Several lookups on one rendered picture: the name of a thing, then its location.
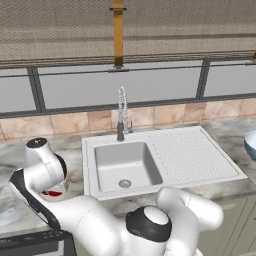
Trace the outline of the white sink with drainboard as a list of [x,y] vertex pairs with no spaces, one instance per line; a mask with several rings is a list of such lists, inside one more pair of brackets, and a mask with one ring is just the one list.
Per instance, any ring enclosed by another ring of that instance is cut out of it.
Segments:
[[244,179],[201,126],[82,139],[84,193],[110,200]]

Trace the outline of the white mug red inside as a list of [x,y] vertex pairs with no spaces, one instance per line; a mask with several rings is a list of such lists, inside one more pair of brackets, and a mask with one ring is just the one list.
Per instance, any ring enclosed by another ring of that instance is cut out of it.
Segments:
[[61,200],[64,197],[68,191],[68,188],[69,185],[66,180],[53,186],[42,185],[40,196],[46,201],[55,202]]

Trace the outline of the pale blue bowl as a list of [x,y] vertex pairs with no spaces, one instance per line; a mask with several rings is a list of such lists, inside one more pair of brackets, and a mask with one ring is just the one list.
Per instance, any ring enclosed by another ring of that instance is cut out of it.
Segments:
[[250,131],[245,134],[244,147],[250,158],[256,162],[256,131]]

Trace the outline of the pale green cabinet door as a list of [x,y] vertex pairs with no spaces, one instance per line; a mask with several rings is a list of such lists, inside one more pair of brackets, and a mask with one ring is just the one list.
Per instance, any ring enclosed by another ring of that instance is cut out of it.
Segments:
[[203,256],[256,256],[256,194],[215,199],[224,212],[222,225],[200,234]]

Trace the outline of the chrome spring tap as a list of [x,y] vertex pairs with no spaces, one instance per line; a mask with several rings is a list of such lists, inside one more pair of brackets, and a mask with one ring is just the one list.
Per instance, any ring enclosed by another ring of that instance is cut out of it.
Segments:
[[125,88],[119,88],[119,101],[118,101],[118,123],[117,123],[117,141],[122,142],[124,136],[132,133],[132,127],[128,126],[128,103]]

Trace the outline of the beige woven window blind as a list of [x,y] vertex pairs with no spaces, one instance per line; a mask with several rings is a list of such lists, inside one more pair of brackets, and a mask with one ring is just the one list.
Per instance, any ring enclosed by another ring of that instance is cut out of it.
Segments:
[[[122,3],[125,63],[256,52],[256,0]],[[0,0],[1,68],[113,62],[113,0]]]

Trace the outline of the black dishwasher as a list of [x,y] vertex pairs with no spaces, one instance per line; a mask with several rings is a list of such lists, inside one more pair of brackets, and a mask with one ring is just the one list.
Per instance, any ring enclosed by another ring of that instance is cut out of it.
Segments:
[[0,256],[77,256],[69,232],[47,230],[0,239]]

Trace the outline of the grey window frame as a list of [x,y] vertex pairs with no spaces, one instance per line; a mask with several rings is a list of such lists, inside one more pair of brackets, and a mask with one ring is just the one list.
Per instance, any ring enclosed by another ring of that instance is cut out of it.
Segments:
[[115,109],[256,96],[256,61],[133,63],[0,70],[0,117]]

